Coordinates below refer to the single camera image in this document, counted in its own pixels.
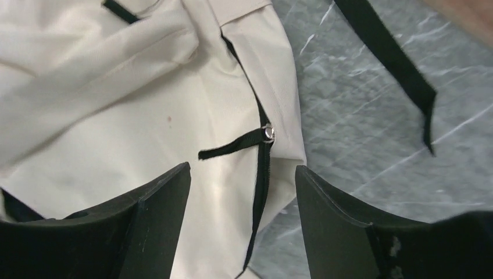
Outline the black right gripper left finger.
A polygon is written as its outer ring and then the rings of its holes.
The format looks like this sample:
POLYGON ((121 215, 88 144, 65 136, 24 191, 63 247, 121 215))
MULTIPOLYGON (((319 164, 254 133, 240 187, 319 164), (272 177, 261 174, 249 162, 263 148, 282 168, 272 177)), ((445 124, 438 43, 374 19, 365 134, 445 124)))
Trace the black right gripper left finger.
POLYGON ((1 222, 1 277, 169 278, 190 184, 182 163, 61 220, 5 194, 14 221, 1 222))

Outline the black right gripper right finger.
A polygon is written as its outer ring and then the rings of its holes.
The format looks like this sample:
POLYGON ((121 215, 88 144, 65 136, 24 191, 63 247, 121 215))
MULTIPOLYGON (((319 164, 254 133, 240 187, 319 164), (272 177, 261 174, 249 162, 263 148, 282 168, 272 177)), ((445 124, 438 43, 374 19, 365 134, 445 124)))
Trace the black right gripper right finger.
POLYGON ((295 183, 312 278, 491 278, 492 212, 434 223, 385 212, 306 166, 295 183))

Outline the beige canvas backpack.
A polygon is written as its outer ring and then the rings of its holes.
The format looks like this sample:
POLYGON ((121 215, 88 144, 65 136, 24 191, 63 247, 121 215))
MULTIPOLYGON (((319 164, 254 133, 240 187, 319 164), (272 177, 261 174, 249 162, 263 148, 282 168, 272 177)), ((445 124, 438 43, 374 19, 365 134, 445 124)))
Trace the beige canvas backpack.
POLYGON ((66 217, 191 166, 172 278, 255 278, 306 164, 270 1, 2 1, 1 190, 66 217))

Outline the wooden base board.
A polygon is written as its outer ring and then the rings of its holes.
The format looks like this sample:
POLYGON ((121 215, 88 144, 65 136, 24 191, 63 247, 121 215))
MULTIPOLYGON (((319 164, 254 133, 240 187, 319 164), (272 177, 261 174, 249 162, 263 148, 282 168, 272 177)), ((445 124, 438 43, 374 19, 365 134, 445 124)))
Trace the wooden base board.
POLYGON ((492 48, 492 0, 424 0, 423 2, 492 48))

